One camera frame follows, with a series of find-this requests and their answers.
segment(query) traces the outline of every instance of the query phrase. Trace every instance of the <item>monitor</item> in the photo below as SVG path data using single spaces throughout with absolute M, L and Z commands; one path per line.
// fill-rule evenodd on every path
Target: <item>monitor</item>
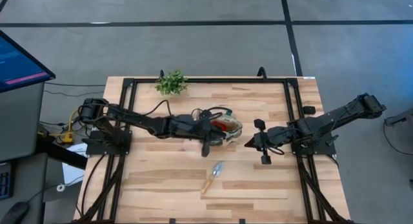
M 54 78 L 53 72 L 0 31 L 0 93 Z

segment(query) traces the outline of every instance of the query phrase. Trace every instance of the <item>potted plant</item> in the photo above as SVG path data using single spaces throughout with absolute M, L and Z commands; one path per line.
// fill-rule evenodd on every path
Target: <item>potted plant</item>
M 175 70 L 173 72 L 169 71 L 167 76 L 160 77 L 156 82 L 156 90 L 160 91 L 162 95 L 173 95 L 181 94 L 182 91 L 186 90 L 187 86 L 185 78 L 180 70 Z

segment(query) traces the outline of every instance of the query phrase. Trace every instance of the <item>computer mouse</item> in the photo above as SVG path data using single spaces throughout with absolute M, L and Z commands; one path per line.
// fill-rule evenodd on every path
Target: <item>computer mouse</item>
M 20 224 L 21 220 L 28 212 L 28 204 L 26 202 L 17 202 L 8 210 L 6 215 L 2 218 L 0 224 Z

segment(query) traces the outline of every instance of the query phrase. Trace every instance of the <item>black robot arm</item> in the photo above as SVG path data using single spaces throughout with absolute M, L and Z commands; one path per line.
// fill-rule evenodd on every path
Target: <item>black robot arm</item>
M 359 95 L 347 105 L 318 117 L 306 117 L 287 123 L 287 127 L 273 127 L 264 132 L 264 121 L 257 119 L 255 126 L 260 132 L 245 144 L 263 152 L 263 164 L 271 164 L 267 150 L 276 149 L 287 143 L 297 143 L 304 147 L 309 145 L 331 145 L 338 136 L 327 137 L 333 130 L 356 119 L 373 119 L 386 110 L 374 96 Z
M 105 99 L 86 99 L 79 108 L 79 120 L 87 125 L 95 126 L 99 132 L 91 133 L 90 138 L 83 141 L 92 148 L 94 143 L 99 143 L 101 147 L 98 151 L 103 151 L 104 148 L 108 148 L 110 145 L 114 152 L 127 152 L 131 133 L 125 132 L 121 127 L 115 127 L 110 123 L 110 121 L 118 121 L 145 129 L 149 134 L 159 139 L 174 137 L 201 140 L 203 142 L 202 156 L 207 157 L 209 141 L 214 138 L 225 137 L 225 133 L 212 125 L 207 117 L 194 120 L 190 114 L 169 115 L 167 117 L 148 117 L 148 115 L 138 114 L 119 105 L 110 104 Z

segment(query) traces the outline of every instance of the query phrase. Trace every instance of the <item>keyboard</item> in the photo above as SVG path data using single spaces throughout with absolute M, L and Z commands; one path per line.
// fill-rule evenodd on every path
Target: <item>keyboard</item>
M 0 199 L 12 196 L 12 166 L 10 163 L 0 163 Z

